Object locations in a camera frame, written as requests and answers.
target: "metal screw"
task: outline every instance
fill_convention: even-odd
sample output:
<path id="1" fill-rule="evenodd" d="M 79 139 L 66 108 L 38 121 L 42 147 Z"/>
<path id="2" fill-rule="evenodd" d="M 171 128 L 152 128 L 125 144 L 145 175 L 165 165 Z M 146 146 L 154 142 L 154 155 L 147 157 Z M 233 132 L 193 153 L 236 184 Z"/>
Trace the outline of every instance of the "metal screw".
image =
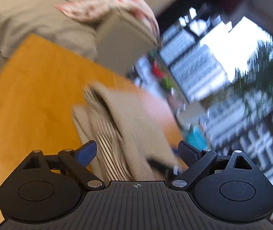
<path id="1" fill-rule="evenodd" d="M 102 182 L 99 180 L 91 180 L 87 183 L 87 185 L 92 188 L 98 188 L 102 185 Z"/>
<path id="2" fill-rule="evenodd" d="M 177 188 L 183 188 L 187 185 L 187 183 L 186 183 L 186 181 L 183 181 L 183 180 L 175 180 L 172 182 L 172 185 Z"/>

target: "orange table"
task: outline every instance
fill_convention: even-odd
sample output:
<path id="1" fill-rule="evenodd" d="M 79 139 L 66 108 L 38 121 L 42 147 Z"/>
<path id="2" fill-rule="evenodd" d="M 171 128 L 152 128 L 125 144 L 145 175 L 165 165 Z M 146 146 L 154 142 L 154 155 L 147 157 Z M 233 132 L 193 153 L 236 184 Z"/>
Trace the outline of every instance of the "orange table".
<path id="1" fill-rule="evenodd" d="M 82 86 L 91 81 L 136 93 L 169 143 L 176 146 L 181 140 L 164 100 L 90 60 L 31 35 L 0 73 L 0 185 L 34 149 L 56 154 L 80 146 L 71 108 L 85 103 Z"/>

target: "tree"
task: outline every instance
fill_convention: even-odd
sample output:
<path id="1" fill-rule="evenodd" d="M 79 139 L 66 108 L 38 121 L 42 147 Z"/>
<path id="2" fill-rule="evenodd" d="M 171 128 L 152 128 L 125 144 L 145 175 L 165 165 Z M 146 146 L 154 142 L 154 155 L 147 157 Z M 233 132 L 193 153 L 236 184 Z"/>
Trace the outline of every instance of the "tree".
<path id="1" fill-rule="evenodd" d="M 268 112 L 263 105 L 273 107 L 273 37 L 270 41 L 258 41 L 257 49 L 249 57 L 247 65 L 248 71 L 236 69 L 234 82 L 211 95 L 211 98 L 207 97 L 207 103 L 209 100 L 212 104 L 236 96 L 242 98 L 247 117 L 253 110 L 256 110 L 258 117 L 265 116 Z"/>

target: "sky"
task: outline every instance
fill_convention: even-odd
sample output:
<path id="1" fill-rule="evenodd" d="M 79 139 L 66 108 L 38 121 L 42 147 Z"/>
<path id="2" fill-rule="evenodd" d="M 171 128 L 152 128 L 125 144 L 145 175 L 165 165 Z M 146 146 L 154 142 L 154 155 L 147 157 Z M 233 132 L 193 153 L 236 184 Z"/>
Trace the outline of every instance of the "sky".
<path id="1" fill-rule="evenodd" d="M 225 25 L 222 22 L 200 41 L 222 64 L 229 81 L 233 81 L 236 67 L 241 71 L 247 70 L 247 60 L 257 49 L 257 41 L 269 39 L 266 32 L 245 17 L 231 28 L 231 23 Z"/>

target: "green object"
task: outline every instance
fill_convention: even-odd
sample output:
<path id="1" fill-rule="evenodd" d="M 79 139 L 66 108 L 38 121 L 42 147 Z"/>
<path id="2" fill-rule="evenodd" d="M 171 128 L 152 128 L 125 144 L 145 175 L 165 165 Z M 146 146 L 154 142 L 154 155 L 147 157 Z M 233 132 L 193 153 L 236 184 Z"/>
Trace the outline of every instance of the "green object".
<path id="1" fill-rule="evenodd" d="M 170 91 L 172 89 L 172 87 L 173 87 L 172 81 L 169 78 L 167 78 L 167 77 L 165 77 L 162 80 L 162 85 L 163 85 L 164 89 L 168 90 L 168 91 Z"/>
<path id="2" fill-rule="evenodd" d="M 150 50 L 149 53 L 148 53 L 148 60 L 151 64 L 154 64 L 155 62 L 155 52 L 153 50 Z"/>
<path id="3" fill-rule="evenodd" d="M 186 141 L 198 150 L 208 149 L 206 139 L 197 126 L 186 136 Z"/>

